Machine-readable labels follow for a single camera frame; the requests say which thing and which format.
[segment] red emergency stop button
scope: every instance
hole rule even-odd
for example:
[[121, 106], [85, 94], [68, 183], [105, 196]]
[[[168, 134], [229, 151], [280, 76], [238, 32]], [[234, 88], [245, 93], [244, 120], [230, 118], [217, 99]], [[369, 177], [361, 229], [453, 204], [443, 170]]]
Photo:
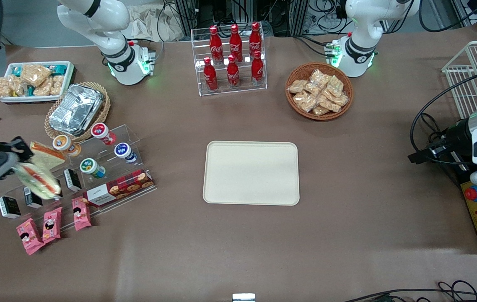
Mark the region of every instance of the red emergency stop button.
[[468, 189], [465, 189], [464, 196], [469, 200], [477, 202], [477, 187], [472, 185]]

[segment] aluminum foil container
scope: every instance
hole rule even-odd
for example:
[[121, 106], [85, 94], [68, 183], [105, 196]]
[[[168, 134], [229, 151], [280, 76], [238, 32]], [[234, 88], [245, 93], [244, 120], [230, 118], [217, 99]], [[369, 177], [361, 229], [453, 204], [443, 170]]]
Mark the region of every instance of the aluminum foil container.
[[50, 126], [73, 136], [81, 136], [99, 111], [103, 99], [103, 94], [98, 90], [72, 84], [63, 101], [50, 115]]

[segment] yogurt bottle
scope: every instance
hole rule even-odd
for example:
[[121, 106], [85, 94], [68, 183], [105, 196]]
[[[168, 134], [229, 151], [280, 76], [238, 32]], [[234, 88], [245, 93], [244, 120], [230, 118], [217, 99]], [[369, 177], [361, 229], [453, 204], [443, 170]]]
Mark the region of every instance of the yogurt bottle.
[[137, 155], [132, 151], [131, 146], [127, 143], [119, 143], [114, 149], [114, 153], [120, 159], [125, 159], [127, 163], [133, 163], [137, 160]]
[[52, 146], [58, 151], [62, 151], [71, 157], [78, 156], [82, 151], [79, 144], [73, 143], [69, 136], [58, 135], [52, 141]]
[[101, 140], [105, 145], [112, 145], [116, 141], [116, 134], [110, 132], [108, 126], [102, 122], [93, 125], [91, 128], [91, 135]]
[[85, 159], [80, 163], [80, 171], [93, 175], [94, 178], [101, 178], [106, 173], [106, 169], [91, 158]]

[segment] pink snack package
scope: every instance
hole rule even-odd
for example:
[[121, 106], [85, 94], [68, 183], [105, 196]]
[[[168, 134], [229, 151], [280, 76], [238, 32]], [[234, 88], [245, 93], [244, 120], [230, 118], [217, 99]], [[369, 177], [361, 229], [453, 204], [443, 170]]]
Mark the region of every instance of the pink snack package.
[[28, 255], [35, 253], [45, 243], [41, 241], [39, 233], [37, 233], [37, 227], [32, 218], [26, 220], [22, 225], [17, 227], [17, 233], [21, 237], [22, 245]]
[[62, 223], [62, 207], [45, 212], [43, 216], [43, 243], [47, 244], [60, 237]]
[[79, 231], [85, 227], [91, 226], [91, 221], [89, 220], [89, 208], [88, 205], [86, 205], [87, 199], [81, 196], [73, 199], [72, 202], [74, 228]]

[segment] brown table surface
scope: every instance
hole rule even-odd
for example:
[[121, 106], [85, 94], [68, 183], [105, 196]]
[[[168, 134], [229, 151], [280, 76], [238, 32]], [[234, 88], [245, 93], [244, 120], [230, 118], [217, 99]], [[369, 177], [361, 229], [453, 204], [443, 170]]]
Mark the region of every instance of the brown table surface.
[[[461, 194], [437, 165], [407, 159], [413, 117], [446, 87], [440, 68], [472, 40], [477, 27], [384, 36], [374, 65], [352, 79], [352, 107], [330, 122], [287, 103], [290, 72], [321, 60], [291, 38], [267, 39], [267, 90], [203, 98], [188, 42], [166, 44], [155, 75], [136, 86], [112, 78], [95, 47], [9, 48], [9, 62], [68, 60], [77, 82], [105, 86], [107, 124], [139, 135], [158, 189], [33, 256], [0, 216], [0, 301], [207, 302], [237, 292], [260, 302], [344, 301], [456, 279], [477, 289], [477, 237]], [[0, 103], [0, 140], [48, 142], [49, 108]], [[429, 112], [442, 127], [457, 116], [449, 98]], [[213, 140], [295, 143], [300, 202], [205, 203]]]

